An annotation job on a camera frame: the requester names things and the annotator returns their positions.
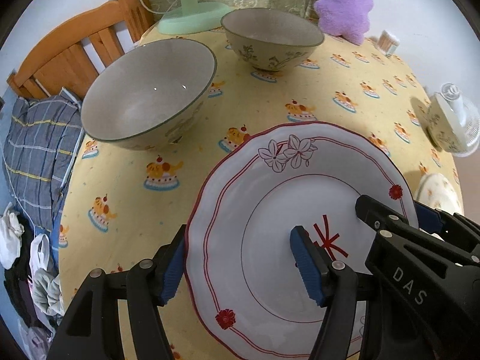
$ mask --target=tablecloth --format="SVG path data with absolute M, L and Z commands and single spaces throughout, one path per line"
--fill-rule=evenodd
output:
M 141 44 L 169 37 L 153 28 Z M 93 268 L 117 272 L 153 257 L 186 223 L 215 164 L 248 135 L 278 124 L 317 119 L 361 133 L 390 156 L 412 191 L 423 174 L 440 172 L 461 204 L 452 156 L 437 152 L 422 128 L 426 93 L 396 55 L 386 58 L 368 39 L 356 46 L 327 36 L 300 66 L 266 74 L 237 57 L 221 28 L 184 37 L 208 45 L 218 60 L 201 120 L 178 143 L 159 149 L 128 151 L 89 137 L 83 142 L 59 240 L 66 305 Z M 177 180 L 172 188 L 149 188 L 151 163 L 170 164 Z M 125 355 L 133 360 L 126 303 L 119 308 Z M 160 314 L 176 359 L 235 358 L 202 327 L 184 279 Z

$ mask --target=plate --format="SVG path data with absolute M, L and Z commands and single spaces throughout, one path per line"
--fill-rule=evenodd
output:
M 449 214 L 463 215 L 462 206 L 452 184 L 441 173 L 424 175 L 415 193 L 415 200 L 430 208 L 438 208 Z
M 418 228 L 410 190 L 389 158 L 361 135 L 323 122 L 253 136 L 208 176 L 187 225 L 186 278 L 204 327 L 239 358 L 307 358 L 325 309 L 308 297 L 290 250 L 302 225 L 357 272 L 375 232 L 355 215 L 368 194 Z M 357 304 L 349 355 L 359 351 Z

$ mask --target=plate center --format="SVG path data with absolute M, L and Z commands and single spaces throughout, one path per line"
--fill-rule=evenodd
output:
M 355 215 L 359 194 L 327 175 L 300 175 L 277 185 L 252 212 L 245 227 L 241 261 L 256 301 L 278 318 L 320 321 L 325 313 L 307 294 L 290 250 L 290 231 L 303 226 L 337 260 L 365 271 L 374 232 Z

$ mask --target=plush toy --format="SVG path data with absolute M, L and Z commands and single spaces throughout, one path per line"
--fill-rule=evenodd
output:
M 374 0 L 318 0 L 314 4 L 319 28 L 354 44 L 362 44 L 364 33 L 370 29 L 368 12 L 373 7 Z

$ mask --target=gray plaid bedding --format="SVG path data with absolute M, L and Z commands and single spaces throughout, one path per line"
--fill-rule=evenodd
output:
M 35 103 L 17 99 L 3 171 L 10 193 L 36 227 L 53 229 L 83 135 L 80 104 L 74 99 L 51 96 Z

